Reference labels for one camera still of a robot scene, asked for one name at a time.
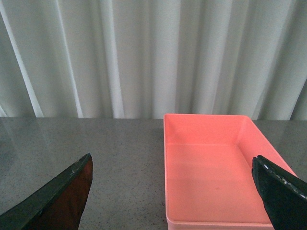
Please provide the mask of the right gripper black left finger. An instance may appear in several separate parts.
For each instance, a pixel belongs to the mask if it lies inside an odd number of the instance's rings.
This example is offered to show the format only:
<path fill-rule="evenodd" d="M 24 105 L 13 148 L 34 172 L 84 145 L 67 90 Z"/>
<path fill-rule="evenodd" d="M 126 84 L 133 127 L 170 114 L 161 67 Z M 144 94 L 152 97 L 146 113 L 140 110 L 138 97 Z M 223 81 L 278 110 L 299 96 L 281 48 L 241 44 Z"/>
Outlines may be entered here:
<path fill-rule="evenodd" d="M 87 153 L 70 167 L 0 216 L 2 230 L 76 230 L 93 180 Z"/>

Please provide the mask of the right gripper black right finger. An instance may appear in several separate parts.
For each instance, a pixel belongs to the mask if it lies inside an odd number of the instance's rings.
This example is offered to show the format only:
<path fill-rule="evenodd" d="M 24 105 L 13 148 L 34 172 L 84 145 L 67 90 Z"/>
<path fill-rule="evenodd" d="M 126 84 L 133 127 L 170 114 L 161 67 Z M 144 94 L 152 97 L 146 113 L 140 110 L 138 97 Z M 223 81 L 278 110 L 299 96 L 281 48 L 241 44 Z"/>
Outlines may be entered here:
<path fill-rule="evenodd" d="M 259 155 L 252 177 L 275 230 L 307 228 L 307 183 Z"/>

